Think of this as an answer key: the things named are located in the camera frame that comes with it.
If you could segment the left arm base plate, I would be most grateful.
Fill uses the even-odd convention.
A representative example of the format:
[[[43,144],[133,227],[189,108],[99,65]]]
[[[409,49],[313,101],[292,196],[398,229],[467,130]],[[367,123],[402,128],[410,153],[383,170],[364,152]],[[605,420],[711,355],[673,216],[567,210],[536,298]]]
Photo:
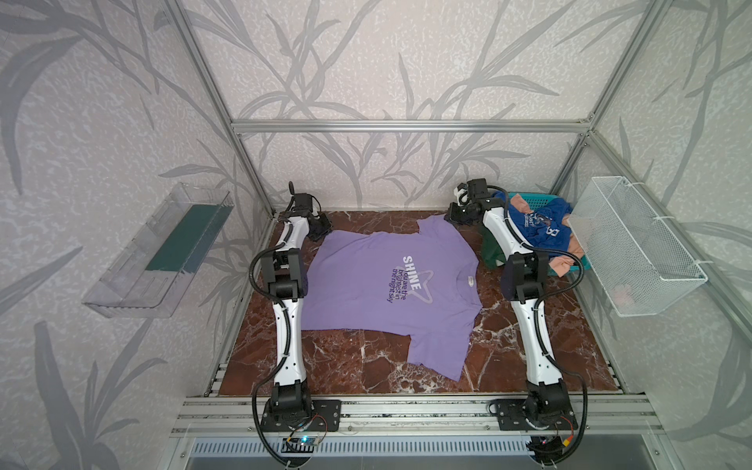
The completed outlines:
[[[314,399],[309,410],[283,410],[280,405],[275,407],[270,399],[264,406],[264,413],[260,419],[260,428],[264,432],[305,430],[336,432],[339,430],[342,415],[342,401],[338,399]]]

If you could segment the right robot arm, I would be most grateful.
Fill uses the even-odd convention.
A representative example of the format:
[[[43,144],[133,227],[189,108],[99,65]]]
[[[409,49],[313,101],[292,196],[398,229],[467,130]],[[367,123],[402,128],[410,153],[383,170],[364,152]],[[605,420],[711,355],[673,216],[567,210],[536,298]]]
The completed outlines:
[[[567,423],[576,428],[577,413],[564,380],[575,374],[563,370],[554,358],[544,303],[551,296],[546,291],[550,256],[575,260],[579,268],[583,264],[568,252],[531,245],[512,220],[511,197],[505,190],[489,186],[484,178],[458,184],[454,198],[446,220],[454,225],[483,225],[506,256],[501,294],[515,312],[527,360],[527,397],[515,409],[520,424],[536,430]]]

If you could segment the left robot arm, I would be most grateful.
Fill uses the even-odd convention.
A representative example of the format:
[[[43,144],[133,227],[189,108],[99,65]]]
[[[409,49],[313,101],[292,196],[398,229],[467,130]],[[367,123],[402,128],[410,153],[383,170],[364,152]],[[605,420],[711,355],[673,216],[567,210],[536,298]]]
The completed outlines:
[[[313,420],[313,399],[303,359],[302,312],[309,292],[303,246],[331,231],[331,223],[315,196],[288,184],[290,201],[279,215],[282,231],[276,244],[260,251],[251,263],[262,283],[250,278],[255,293],[272,305],[276,327],[276,366],[260,380],[252,396],[270,383],[271,395],[260,419],[262,431],[300,428]]]

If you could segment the purple t-shirt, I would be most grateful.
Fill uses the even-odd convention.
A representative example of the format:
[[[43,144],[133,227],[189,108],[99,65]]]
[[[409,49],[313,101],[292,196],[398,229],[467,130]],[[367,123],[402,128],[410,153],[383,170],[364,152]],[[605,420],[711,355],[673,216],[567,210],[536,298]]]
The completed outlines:
[[[440,215],[417,224],[410,234],[327,235],[307,271],[302,327],[407,336],[410,363],[457,381],[482,308],[479,260]]]

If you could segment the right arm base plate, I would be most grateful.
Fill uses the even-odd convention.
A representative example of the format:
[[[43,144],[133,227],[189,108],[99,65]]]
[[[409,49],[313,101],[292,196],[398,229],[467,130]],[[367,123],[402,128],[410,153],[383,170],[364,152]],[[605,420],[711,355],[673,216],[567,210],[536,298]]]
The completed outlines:
[[[562,410],[534,419],[532,411],[527,410],[526,399],[502,398],[489,401],[487,413],[497,419],[501,431],[556,433],[569,430],[574,433],[579,429],[578,417],[572,405],[565,405]]]

